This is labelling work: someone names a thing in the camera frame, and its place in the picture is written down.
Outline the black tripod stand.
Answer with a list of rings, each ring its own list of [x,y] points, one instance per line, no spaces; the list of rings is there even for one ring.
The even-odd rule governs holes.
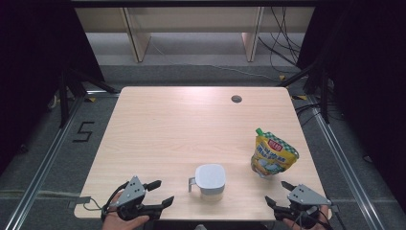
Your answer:
[[[320,109],[324,121],[328,124],[327,115],[327,94],[328,94],[328,72],[321,60],[316,59],[306,68],[295,74],[288,80],[283,80],[278,87],[286,87],[299,79],[307,77],[304,84],[304,92],[313,95],[317,90],[320,91]]]
[[[58,77],[58,93],[60,99],[60,111],[61,111],[61,122],[60,127],[64,127],[70,118],[69,104],[68,104],[68,92],[70,90],[75,98],[83,98],[87,95],[87,91],[83,86],[83,82],[87,81],[98,88],[106,91],[110,94],[118,94],[119,90],[115,89],[103,80],[97,80],[77,69],[68,68],[66,71],[62,72]]]

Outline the light wooden shelf unit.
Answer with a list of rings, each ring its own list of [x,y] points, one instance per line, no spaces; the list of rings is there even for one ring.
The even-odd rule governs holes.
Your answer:
[[[290,33],[307,31],[312,7],[89,8],[76,9],[87,33],[125,33],[134,60],[141,62],[153,33],[240,33],[249,62],[259,35],[282,23]]]

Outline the person's left hand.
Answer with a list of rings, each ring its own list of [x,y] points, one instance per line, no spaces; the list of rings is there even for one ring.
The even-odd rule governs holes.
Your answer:
[[[135,230],[149,221],[149,216],[139,216],[132,220],[122,220],[116,207],[107,206],[107,214],[102,223],[101,230]]]

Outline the yellow green spout pouch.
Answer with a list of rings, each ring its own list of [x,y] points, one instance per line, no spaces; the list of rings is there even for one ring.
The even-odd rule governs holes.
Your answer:
[[[255,151],[251,157],[251,169],[261,178],[287,171],[300,154],[272,132],[256,129]]]

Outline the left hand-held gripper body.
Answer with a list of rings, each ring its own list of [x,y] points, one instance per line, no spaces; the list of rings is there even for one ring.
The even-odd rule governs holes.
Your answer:
[[[116,207],[116,212],[122,220],[132,220],[139,216],[158,219],[162,213],[159,211],[160,205],[143,204],[148,192],[144,189],[144,184],[138,176],[133,176],[113,193],[108,201],[108,206]]]

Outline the white lidded cup with handle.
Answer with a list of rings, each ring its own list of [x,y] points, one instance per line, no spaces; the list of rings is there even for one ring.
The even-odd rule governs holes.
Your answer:
[[[196,185],[203,200],[215,202],[223,198],[225,184],[225,169],[219,164],[205,164],[198,166],[194,177],[189,178],[188,190],[191,192]]]

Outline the person's right hand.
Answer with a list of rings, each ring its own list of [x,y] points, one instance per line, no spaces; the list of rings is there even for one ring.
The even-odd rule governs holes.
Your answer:
[[[295,221],[284,218],[282,222],[287,225],[291,230],[330,230],[330,224],[328,223],[328,207],[326,205],[322,205],[319,208],[320,214],[318,220],[316,221],[315,225],[311,228],[302,227],[300,224],[296,223]]]

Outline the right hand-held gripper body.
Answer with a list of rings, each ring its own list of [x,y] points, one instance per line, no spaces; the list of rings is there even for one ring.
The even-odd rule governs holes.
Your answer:
[[[287,195],[290,201],[288,207],[276,207],[276,220],[291,219],[302,227],[311,228],[318,220],[322,205],[329,207],[331,201],[326,197],[316,193],[304,184],[299,184]]]

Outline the grey tape strip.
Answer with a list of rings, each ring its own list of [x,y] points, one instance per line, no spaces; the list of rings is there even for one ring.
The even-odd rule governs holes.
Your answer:
[[[90,202],[91,197],[90,196],[83,196],[83,197],[77,197],[75,200],[70,200],[68,202],[67,207],[69,209],[75,209],[78,204],[86,204]]]

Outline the aluminium floor rail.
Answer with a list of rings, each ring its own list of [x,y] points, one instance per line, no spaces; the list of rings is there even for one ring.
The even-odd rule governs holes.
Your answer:
[[[0,204],[6,215],[0,218],[0,230],[22,229],[82,103],[83,97],[68,100],[68,119],[63,126],[59,107],[46,113],[29,140],[27,151],[18,154],[0,177]]]
[[[313,113],[316,117],[318,126],[323,132],[332,154],[334,155],[337,165],[345,177],[350,187],[350,191],[358,204],[364,219],[366,220],[366,223],[369,225],[371,230],[386,230],[383,221],[378,215],[375,206],[370,200],[362,184],[360,183],[358,176],[355,174],[355,171],[345,155],[341,145],[339,144],[332,128],[328,123],[325,122],[321,109],[314,108]]]

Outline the black curtain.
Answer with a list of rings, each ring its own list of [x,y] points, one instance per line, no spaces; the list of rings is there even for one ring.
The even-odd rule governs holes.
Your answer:
[[[325,70],[352,131],[406,214],[406,0],[326,0],[310,19],[299,67],[321,53],[344,12]]]
[[[104,80],[72,0],[0,0],[0,174],[71,69]]]

